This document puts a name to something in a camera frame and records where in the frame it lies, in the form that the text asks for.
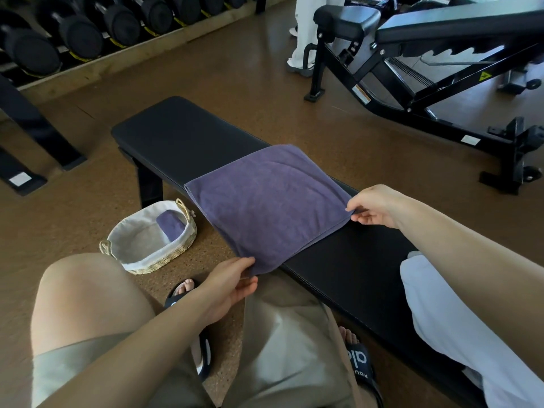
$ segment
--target person's left hand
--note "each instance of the person's left hand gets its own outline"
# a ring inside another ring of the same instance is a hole
[[[241,273],[255,263],[255,258],[232,258],[221,262],[208,275],[198,289],[207,291],[211,307],[208,324],[225,316],[236,302],[251,295],[257,289],[257,276],[240,279]]]

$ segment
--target basket handle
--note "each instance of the basket handle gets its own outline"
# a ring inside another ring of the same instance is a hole
[[[181,201],[181,199],[176,199],[176,205],[180,208],[181,213],[185,216],[187,224],[191,222],[191,218],[194,218],[196,215],[193,211],[187,209],[187,206]]]
[[[109,240],[101,240],[99,243],[100,253],[107,254],[108,256],[112,255],[112,243]]]

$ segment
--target hand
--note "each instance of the hand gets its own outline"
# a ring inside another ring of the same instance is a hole
[[[383,184],[360,191],[348,202],[346,211],[356,211],[351,220],[363,225],[384,225],[398,229],[392,212],[396,205],[409,199]]]
[[[221,262],[210,272],[198,289],[207,291],[211,301],[208,324],[225,316],[236,302],[257,289],[257,276],[240,280],[241,273],[255,263],[255,258],[232,258]]]

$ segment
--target forearm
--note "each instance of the forearm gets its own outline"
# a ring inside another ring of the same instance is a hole
[[[393,215],[461,300],[544,379],[544,268],[413,199]]]
[[[204,292],[195,289],[102,355],[40,407],[145,406],[205,327],[208,309]]]

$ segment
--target khaki shorts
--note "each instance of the khaki shorts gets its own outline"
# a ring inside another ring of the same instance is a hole
[[[34,358],[36,407],[131,333],[68,345]],[[375,406],[361,399],[328,308],[285,274],[260,276],[246,298],[241,360],[223,408]],[[188,351],[147,407],[214,407]]]

